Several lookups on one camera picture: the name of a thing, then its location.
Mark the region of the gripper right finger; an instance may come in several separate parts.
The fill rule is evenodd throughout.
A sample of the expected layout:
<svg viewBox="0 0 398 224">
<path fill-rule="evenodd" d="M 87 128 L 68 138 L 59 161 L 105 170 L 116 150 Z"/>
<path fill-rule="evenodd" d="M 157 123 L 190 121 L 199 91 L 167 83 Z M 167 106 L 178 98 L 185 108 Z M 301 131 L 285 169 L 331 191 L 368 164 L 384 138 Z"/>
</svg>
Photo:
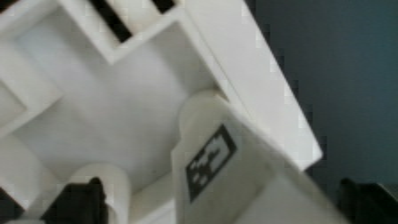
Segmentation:
<svg viewBox="0 0 398 224">
<path fill-rule="evenodd" d="M 357 183 L 345 178 L 338 209 L 352 224 L 398 224 L 398 184 Z"/>
</svg>

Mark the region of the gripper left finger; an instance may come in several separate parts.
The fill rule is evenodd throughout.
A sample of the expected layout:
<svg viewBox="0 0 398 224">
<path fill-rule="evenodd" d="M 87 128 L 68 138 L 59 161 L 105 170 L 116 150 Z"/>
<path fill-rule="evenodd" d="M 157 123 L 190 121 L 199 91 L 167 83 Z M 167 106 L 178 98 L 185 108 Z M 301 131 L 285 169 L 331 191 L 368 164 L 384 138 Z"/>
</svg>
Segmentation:
<svg viewBox="0 0 398 224">
<path fill-rule="evenodd" d="M 94 177 L 87 183 L 71 183 L 41 215 L 45 224 L 109 224 L 103 183 Z"/>
</svg>

